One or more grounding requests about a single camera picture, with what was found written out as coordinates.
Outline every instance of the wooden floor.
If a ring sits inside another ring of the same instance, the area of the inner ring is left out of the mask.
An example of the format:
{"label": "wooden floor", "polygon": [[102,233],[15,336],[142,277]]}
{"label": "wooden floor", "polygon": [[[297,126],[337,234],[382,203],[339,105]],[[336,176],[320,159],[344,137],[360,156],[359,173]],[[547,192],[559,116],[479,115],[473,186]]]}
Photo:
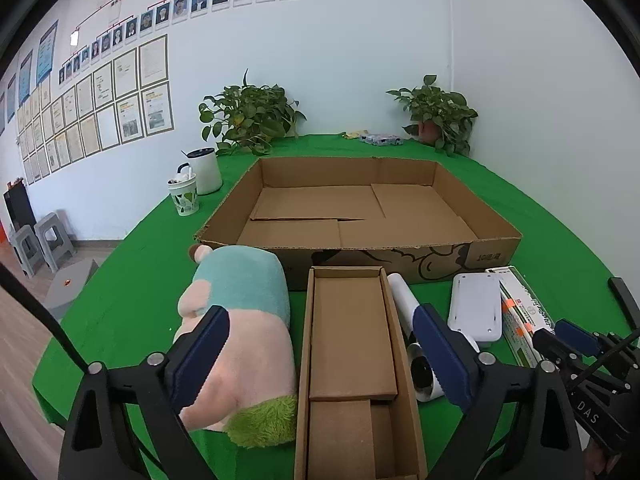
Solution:
{"label": "wooden floor", "polygon": [[[93,258],[101,265],[111,251],[113,248],[81,246],[61,267],[85,258]],[[44,300],[53,279],[49,267],[43,265],[34,278],[27,278],[7,242],[0,244],[0,262],[36,298]],[[31,378],[49,339],[49,332],[0,288],[0,420],[38,480],[58,478],[63,435],[44,419],[31,388]]]}

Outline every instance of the green fur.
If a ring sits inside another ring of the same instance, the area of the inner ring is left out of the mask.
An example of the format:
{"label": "green fur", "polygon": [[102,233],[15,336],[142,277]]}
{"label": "green fur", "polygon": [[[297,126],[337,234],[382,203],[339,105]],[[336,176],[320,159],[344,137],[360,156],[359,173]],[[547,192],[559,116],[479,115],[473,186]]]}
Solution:
{"label": "green fur", "polygon": [[234,444],[242,447],[277,446],[296,439],[298,398],[294,395],[265,400],[237,412],[225,426]]}

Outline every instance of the plush toy's ear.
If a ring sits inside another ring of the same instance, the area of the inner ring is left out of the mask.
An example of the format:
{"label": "plush toy's ear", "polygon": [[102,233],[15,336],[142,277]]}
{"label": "plush toy's ear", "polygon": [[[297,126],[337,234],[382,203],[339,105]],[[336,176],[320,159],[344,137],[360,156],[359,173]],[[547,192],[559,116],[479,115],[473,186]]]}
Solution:
{"label": "plush toy's ear", "polygon": [[208,245],[193,244],[189,247],[189,257],[199,264],[213,249]]}

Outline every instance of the green tablecloth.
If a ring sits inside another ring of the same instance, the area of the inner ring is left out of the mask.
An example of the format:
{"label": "green tablecloth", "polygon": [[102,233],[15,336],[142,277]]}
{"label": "green tablecloth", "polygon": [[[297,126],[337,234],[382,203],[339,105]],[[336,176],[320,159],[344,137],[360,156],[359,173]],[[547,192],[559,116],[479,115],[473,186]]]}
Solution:
{"label": "green tablecloth", "polygon": [[[628,333],[625,319],[610,295],[610,272],[574,234],[532,199],[480,164],[456,156],[447,158],[433,148],[409,141],[402,146],[374,147],[338,136],[307,136],[276,144],[273,156],[396,156],[437,160],[463,180],[480,198],[523,234],[512,264],[554,320],[566,317],[587,330]],[[255,160],[252,155],[220,158],[225,184],[200,199],[200,211],[182,218],[169,198],[162,200],[127,236],[96,272],[66,314],[62,327],[90,362],[108,367],[139,363],[154,351],[171,346],[180,325],[176,305],[191,283],[195,264],[187,248],[193,234]],[[451,282],[412,286],[417,299],[431,302],[446,315]],[[292,292],[291,338],[300,364],[305,293]],[[506,343],[492,346],[503,362],[513,363]],[[33,387],[46,417],[60,423],[67,417],[81,373],[56,342],[51,342],[33,378]],[[461,412],[445,399],[419,407],[424,447],[432,466],[457,426]],[[134,430],[150,446],[142,417],[130,410]],[[496,435],[507,429],[508,413]],[[225,434],[196,431],[198,448],[220,480],[286,480],[293,475],[294,444],[267,449],[243,449]],[[164,475],[150,466],[154,478]]]}

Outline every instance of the plant pot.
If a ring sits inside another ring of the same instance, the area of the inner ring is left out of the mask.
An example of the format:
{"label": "plant pot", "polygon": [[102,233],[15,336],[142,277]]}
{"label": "plant pot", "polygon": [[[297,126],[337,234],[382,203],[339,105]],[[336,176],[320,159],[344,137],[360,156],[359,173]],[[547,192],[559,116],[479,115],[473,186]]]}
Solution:
{"label": "plant pot", "polygon": [[418,123],[418,142],[433,146],[441,136],[440,127],[433,121]]}

